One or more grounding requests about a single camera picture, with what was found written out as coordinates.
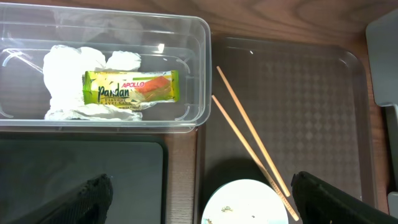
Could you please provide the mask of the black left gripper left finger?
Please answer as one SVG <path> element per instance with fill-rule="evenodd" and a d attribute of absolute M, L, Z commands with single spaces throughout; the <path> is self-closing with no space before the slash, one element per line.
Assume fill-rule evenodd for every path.
<path fill-rule="evenodd" d="M 111 179 L 101 174 L 11 224 L 105 224 L 112 201 Z"/>

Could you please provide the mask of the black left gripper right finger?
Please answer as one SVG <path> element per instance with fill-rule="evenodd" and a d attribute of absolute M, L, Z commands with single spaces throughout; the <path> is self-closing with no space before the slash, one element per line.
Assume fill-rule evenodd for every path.
<path fill-rule="evenodd" d="M 314 175 L 301 171 L 291 182 L 303 224 L 397 224 L 385 214 Z"/>

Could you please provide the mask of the long wooden chopstick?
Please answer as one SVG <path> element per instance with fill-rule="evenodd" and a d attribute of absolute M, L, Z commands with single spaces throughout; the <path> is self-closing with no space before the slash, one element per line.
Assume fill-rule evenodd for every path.
<path fill-rule="evenodd" d="M 243 144 L 243 146 L 246 149 L 246 151 L 249 153 L 249 155 L 251 156 L 253 161 L 256 163 L 256 165 L 258 166 L 258 168 L 260 169 L 260 171 L 262 172 L 264 177 L 270 183 L 270 185 L 273 188 L 273 190 L 276 192 L 278 197 L 283 202 L 283 204 L 284 204 L 285 208 L 287 209 L 288 213 L 290 214 L 290 216 L 296 222 L 299 221 L 299 216 L 297 215 L 297 213 L 295 212 L 295 210 L 293 209 L 291 204 L 288 202 L 288 200 L 286 199 L 285 195 L 281 192 L 281 190 L 278 187 L 278 185 L 276 184 L 276 182 L 272 179 L 271 175 L 268 173 L 268 171 L 266 170 L 266 168 L 264 167 L 264 165 L 262 164 L 260 159 L 257 157 L 256 153 L 253 151 L 252 147 L 249 145 L 247 140 L 244 138 L 244 136 L 242 135 L 242 133 L 238 129 L 238 127 L 235 125 L 233 120 L 229 117 L 228 113 L 222 107 L 221 103 L 217 100 L 215 95 L 212 95 L 211 97 L 212 97 L 212 100 L 215 102 L 216 106 L 218 107 L 218 109 L 221 111 L 221 113 L 224 116 L 224 118 L 227 120 L 228 124 L 230 125 L 230 127 L 232 128 L 234 133 L 237 135 L 238 139 Z"/>

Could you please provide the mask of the light blue rice bowl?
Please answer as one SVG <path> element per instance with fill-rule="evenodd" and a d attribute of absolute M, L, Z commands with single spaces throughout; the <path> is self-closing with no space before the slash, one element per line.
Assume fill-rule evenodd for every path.
<path fill-rule="evenodd" d="M 201 224 L 288 224 L 283 202 L 267 184 L 234 180 L 219 187 L 203 211 Z"/>

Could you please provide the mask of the yellow snack wrapper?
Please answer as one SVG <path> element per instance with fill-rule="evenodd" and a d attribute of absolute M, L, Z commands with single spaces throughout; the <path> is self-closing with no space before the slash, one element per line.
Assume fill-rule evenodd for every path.
<path fill-rule="evenodd" d="M 86 105 L 113 105 L 133 111 L 156 103 L 174 103 L 180 99 L 179 72 L 86 72 L 83 98 Z"/>

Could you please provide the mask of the short wooden chopstick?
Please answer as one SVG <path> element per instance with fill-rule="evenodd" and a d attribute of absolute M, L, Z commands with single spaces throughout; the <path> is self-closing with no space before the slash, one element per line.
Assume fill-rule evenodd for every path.
<path fill-rule="evenodd" d="M 252 122 L 249 119 L 246 111 L 244 110 L 239 98 L 236 96 L 234 90 L 232 89 L 231 85 L 229 84 L 229 81 L 227 80 L 227 78 L 224 75 L 224 73 L 221 70 L 221 68 L 219 66 L 217 66 L 216 69 L 217 69 L 218 73 L 220 74 L 224 84 L 226 85 L 226 87 L 227 87 L 227 89 L 229 91 L 229 94 L 233 98 L 233 101 L 234 101 L 235 105 L 237 106 L 239 112 L 241 113 L 241 116 L 243 117 L 243 119 L 244 119 L 246 125 L 248 126 L 251 134 L 253 135 L 257 145 L 259 146 L 259 148 L 260 148 L 260 150 L 262 152 L 262 155 L 265 157 L 265 160 L 267 161 L 269 167 L 271 168 L 271 171 L 272 171 L 273 175 L 275 176 L 277 182 L 281 186 L 283 193 L 285 194 L 286 197 L 289 197 L 290 196 L 290 191 L 288 190 L 288 188 L 287 188 L 285 182 L 283 181 L 279 171 L 277 170 L 273 160 L 271 159 L 271 157 L 270 157 L 270 155 L 269 155 L 264 143 L 260 139 L 260 137 L 259 137 L 254 125 L 252 124 Z"/>

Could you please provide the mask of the white napkin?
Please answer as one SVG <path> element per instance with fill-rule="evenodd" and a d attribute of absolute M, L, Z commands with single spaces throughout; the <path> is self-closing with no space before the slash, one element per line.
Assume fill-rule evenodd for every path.
<path fill-rule="evenodd" d="M 50 92 L 50 109 L 45 120 L 140 121 L 142 113 L 110 105 L 84 103 L 83 78 L 87 71 L 135 72 L 141 56 L 114 51 L 110 58 L 91 47 L 78 49 L 54 45 L 44 57 L 44 83 Z"/>

